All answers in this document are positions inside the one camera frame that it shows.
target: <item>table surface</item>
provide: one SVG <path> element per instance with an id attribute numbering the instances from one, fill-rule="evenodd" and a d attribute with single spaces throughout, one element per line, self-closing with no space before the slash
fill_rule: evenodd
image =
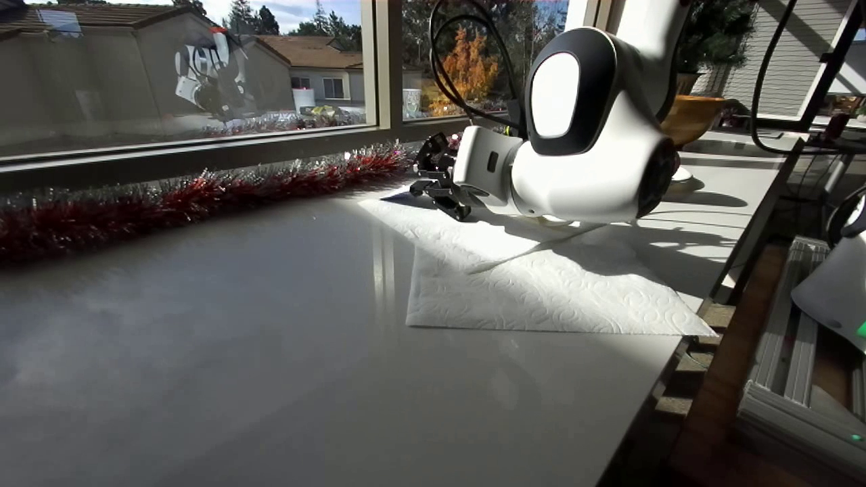
<path id="1" fill-rule="evenodd" d="M 605 232 L 697 297 L 735 171 Z M 410 254 L 336 198 L 5 270 L 0 485 L 596 485 L 678 336 L 405 327 Z"/>

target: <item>house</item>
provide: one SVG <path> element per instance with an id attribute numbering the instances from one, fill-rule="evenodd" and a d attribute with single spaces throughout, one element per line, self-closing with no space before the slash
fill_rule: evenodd
<path id="1" fill-rule="evenodd" d="M 324 35 L 259 35 L 245 49 L 259 105 L 298 108 L 293 90 L 314 90 L 314 102 L 362 105 L 362 55 L 339 51 Z"/>
<path id="2" fill-rule="evenodd" d="M 0 25 L 0 155 L 203 136 L 206 101 L 222 110 L 244 81 L 220 33 L 191 7 L 30 5 Z M 184 102 L 191 67 L 220 98 Z"/>

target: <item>red tinsel garland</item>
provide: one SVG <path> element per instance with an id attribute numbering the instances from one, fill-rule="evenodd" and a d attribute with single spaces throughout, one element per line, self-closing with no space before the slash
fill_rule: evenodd
<path id="1" fill-rule="evenodd" d="M 400 150 L 320 162 L 201 173 L 159 183 L 90 193 L 15 196 L 0 201 L 0 266 L 80 254 L 166 228 L 293 198 L 332 196 L 405 173 Z"/>

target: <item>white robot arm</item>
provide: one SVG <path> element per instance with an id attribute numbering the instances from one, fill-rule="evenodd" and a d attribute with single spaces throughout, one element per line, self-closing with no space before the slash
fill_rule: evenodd
<path id="1" fill-rule="evenodd" d="M 524 86 L 527 137 L 465 128 L 452 171 L 461 210 L 450 214 L 479 202 L 565 221 L 649 214 L 678 166 L 657 121 L 688 10 L 684 0 L 631 0 L 616 35 L 573 28 L 550 41 Z"/>

